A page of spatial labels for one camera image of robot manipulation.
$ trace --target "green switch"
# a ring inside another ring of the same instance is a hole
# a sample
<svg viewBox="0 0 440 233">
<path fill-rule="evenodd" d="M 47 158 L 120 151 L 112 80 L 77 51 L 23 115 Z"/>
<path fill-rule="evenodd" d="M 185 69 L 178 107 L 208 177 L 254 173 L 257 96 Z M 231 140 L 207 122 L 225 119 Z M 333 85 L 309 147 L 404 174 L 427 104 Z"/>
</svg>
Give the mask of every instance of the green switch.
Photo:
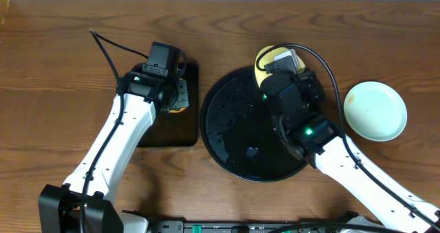
<svg viewBox="0 0 440 233">
<path fill-rule="evenodd" d="M 201 233 L 201 225 L 193 225 L 192 233 Z"/>
</svg>

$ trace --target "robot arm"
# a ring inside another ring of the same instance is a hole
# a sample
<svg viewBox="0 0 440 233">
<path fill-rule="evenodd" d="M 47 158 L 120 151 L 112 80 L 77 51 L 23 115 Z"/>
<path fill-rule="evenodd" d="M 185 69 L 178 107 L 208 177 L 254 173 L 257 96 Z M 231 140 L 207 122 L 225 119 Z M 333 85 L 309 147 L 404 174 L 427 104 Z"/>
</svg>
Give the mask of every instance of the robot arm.
<svg viewBox="0 0 440 233">
<path fill-rule="evenodd" d="M 185 61 L 181 69 L 180 54 Z M 136 65 L 120 78 L 118 94 L 113 100 L 109 117 L 85 158 L 60 188 L 46 185 L 40 194 L 38 210 L 42 232 L 77 232 L 80 225 L 78 219 L 84 219 L 83 229 L 87 232 L 146 232 L 148 221 L 144 217 L 128 212 L 118 215 L 113 204 L 122 174 L 140 138 L 153 124 L 156 112 L 180 111 L 188 106 L 188 102 L 177 101 L 177 85 L 182 82 L 185 69 L 186 58 L 182 51 L 154 42 L 148 61 Z M 124 96 L 123 105 L 120 96 Z M 112 131 L 114 133 L 107 145 L 102 147 Z M 86 174 L 90 170 L 93 172 L 87 191 L 82 195 Z"/>
<path fill-rule="evenodd" d="M 398 184 L 382 169 L 369 160 L 347 137 L 353 154 L 362 160 L 364 167 L 382 184 L 410 205 L 416 207 L 432 221 L 437 221 L 438 207 L 425 202 Z M 316 154 L 316 167 L 324 174 L 335 179 L 359 199 L 387 228 L 402 232 L 426 232 L 430 225 L 421 220 L 392 198 L 387 192 L 374 183 L 360 168 L 355 167 L 354 161 L 348 156 L 347 150 L 340 137 L 335 137 L 324 147 L 324 153 Z"/>
<path fill-rule="evenodd" d="M 346 137 L 351 152 L 362 162 L 358 165 L 362 165 L 414 211 L 404 207 L 355 164 L 340 137 L 344 131 L 320 113 L 319 104 L 325 101 L 325 93 L 315 73 L 305 67 L 294 50 L 286 46 L 299 47 L 297 44 L 286 44 L 261 50 L 256 60 L 255 74 L 270 109 L 274 129 L 289 153 L 343 185 L 387 228 L 426 232 L 430 224 L 421 217 L 424 215 L 436 222 L 440 210 L 400 186 Z M 319 55 L 307 47 L 299 48 L 311 52 L 329 69 Z M 265 69 L 257 64 L 265 64 Z"/>
<path fill-rule="evenodd" d="M 110 115 L 89 152 L 63 183 L 70 184 L 69 189 L 73 192 L 82 192 L 85 173 L 89 170 L 90 163 L 118 118 L 120 110 L 119 97 L 116 96 L 113 99 Z M 93 177 L 87 191 L 89 196 L 100 192 L 103 199 L 113 204 L 122 174 L 129 163 L 135 147 L 156 118 L 154 102 L 148 103 L 144 100 L 144 97 L 129 93 L 124 94 L 124 99 L 125 106 L 122 124 L 113 134 L 96 164 L 96 169 L 93 172 Z"/>
</svg>

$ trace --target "wooden table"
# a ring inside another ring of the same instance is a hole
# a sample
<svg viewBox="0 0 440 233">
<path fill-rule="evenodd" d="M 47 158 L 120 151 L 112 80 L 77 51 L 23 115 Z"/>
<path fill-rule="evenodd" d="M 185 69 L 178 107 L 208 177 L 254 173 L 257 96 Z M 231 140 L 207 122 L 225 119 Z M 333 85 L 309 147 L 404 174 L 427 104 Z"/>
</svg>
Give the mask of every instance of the wooden table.
<svg viewBox="0 0 440 233">
<path fill-rule="evenodd" d="M 438 1 L 12 0 L 0 35 L 0 232 L 40 231 L 39 193 L 62 184 L 107 119 L 115 80 L 89 28 L 146 53 L 153 41 L 185 50 L 200 65 L 201 101 L 262 47 L 287 42 L 321 54 L 343 97 L 362 81 L 390 85 L 408 108 L 405 131 L 384 143 L 349 135 L 404 187 L 440 206 Z M 107 49 L 120 74 L 142 61 Z M 325 71 L 300 55 L 332 105 Z M 336 109 L 326 111 L 333 117 Z M 374 219 L 311 167 L 270 184 L 236 178 L 201 138 L 190 148 L 137 149 L 115 207 L 187 220 L 336 219 L 347 210 Z"/>
</svg>

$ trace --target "black round tray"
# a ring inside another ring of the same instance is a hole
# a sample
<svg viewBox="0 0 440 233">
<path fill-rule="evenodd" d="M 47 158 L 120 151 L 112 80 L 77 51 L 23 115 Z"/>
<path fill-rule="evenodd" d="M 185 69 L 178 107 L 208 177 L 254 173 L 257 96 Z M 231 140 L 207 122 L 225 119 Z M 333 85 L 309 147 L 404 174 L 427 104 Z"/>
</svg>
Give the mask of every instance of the black round tray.
<svg viewBox="0 0 440 233">
<path fill-rule="evenodd" d="M 201 136 L 208 152 L 221 167 L 246 180 L 280 181 L 307 165 L 288 153 L 272 128 L 253 67 L 224 76 L 201 108 Z"/>
</svg>

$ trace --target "green led light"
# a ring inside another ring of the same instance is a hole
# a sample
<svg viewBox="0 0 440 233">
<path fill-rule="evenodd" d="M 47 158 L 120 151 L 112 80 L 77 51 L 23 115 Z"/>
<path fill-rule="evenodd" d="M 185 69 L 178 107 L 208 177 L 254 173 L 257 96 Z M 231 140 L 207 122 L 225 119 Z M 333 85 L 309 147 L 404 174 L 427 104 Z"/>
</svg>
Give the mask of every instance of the green led light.
<svg viewBox="0 0 440 233">
<path fill-rule="evenodd" d="M 311 129 L 305 129 L 305 134 L 311 135 L 313 131 Z"/>
</svg>

